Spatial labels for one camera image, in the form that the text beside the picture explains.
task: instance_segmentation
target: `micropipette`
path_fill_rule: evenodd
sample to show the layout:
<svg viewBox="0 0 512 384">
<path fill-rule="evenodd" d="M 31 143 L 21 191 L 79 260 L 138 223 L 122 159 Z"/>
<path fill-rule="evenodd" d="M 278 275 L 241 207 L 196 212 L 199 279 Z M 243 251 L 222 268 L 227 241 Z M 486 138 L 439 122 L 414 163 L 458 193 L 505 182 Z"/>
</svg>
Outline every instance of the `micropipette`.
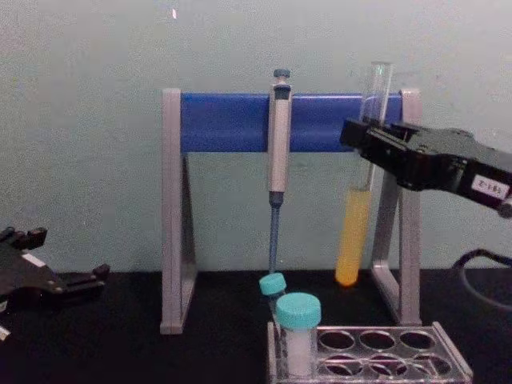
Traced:
<svg viewBox="0 0 512 384">
<path fill-rule="evenodd" d="M 275 81 L 270 86 L 269 104 L 269 203 L 270 248 L 269 272 L 275 272 L 278 252 L 279 210 L 286 188 L 288 153 L 290 152 L 290 125 L 292 89 L 286 84 L 289 70 L 275 70 Z"/>
</svg>

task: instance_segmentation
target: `black table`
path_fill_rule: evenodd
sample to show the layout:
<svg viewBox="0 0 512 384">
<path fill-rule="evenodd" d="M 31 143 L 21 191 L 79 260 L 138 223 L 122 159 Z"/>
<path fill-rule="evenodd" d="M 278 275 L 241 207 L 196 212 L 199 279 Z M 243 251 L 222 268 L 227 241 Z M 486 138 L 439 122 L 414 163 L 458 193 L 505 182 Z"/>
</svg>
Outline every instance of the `black table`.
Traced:
<svg viewBox="0 0 512 384">
<path fill-rule="evenodd" d="M 160 274 L 112 274 L 99 302 L 44 314 L 7 314 L 0 383 L 264 383 L 263 272 L 201 273 L 181 336 L 161 336 Z M 389 326 L 367 271 L 342 290 L 333 271 L 286 273 L 288 291 L 316 294 L 322 324 Z M 476 287 L 510 302 L 512 270 L 471 270 Z M 474 370 L 476 384 L 512 383 L 512 314 L 464 291 L 452 270 L 422 271 L 422 320 L 439 321 Z"/>
</svg>

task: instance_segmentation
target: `yellow liquid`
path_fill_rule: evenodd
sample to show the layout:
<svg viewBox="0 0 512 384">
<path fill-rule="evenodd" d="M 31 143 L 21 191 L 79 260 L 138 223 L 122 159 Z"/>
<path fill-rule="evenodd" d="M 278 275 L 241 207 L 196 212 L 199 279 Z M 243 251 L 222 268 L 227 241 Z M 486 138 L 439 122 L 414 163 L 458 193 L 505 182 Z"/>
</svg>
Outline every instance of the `yellow liquid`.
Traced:
<svg viewBox="0 0 512 384">
<path fill-rule="evenodd" d="M 368 231 L 370 202 L 369 190 L 349 190 L 335 275 L 342 286 L 352 286 L 358 280 Z"/>
</svg>

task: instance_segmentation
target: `wall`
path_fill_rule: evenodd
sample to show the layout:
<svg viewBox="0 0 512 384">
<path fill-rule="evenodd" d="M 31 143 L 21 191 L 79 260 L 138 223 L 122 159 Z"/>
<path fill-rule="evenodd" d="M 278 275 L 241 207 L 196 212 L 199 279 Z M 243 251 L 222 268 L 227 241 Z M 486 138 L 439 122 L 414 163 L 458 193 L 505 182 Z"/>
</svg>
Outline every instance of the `wall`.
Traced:
<svg viewBox="0 0 512 384">
<path fill-rule="evenodd" d="M 282 66 L 297 92 L 358 91 L 370 61 L 390 60 L 395 90 L 422 89 L 425 124 L 509 150 L 510 12 L 506 0 L 3 0 L 0 226 L 47 226 L 37 255 L 60 270 L 158 270 L 159 90 L 267 92 Z M 351 156 L 292 157 L 281 267 L 334 267 Z M 264 155 L 190 162 L 200 267 L 265 268 Z M 425 267 L 477 246 L 507 253 L 512 226 L 495 213 L 439 192 L 422 207 Z"/>
</svg>

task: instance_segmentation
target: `white label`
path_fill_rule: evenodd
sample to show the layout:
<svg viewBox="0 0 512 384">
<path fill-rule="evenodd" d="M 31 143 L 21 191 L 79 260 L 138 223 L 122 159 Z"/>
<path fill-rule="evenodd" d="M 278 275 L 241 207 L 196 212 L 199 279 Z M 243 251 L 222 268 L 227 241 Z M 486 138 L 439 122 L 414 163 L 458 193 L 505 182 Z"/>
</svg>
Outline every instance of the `white label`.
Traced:
<svg viewBox="0 0 512 384">
<path fill-rule="evenodd" d="M 46 265 L 44 262 L 42 262 L 41 260 L 39 260 L 38 258 L 36 258 L 35 256 L 33 256 L 31 254 L 23 254 L 22 258 L 24 258 L 28 262 L 31 262 L 32 264 L 34 264 L 35 266 L 37 266 L 39 268 Z"/>
<path fill-rule="evenodd" d="M 500 198 L 501 200 L 505 200 L 509 193 L 510 187 L 507 184 L 497 182 L 492 178 L 484 178 L 483 176 L 477 174 L 474 177 L 473 184 L 471 184 L 471 189 L 492 196 L 493 198 Z"/>
</svg>

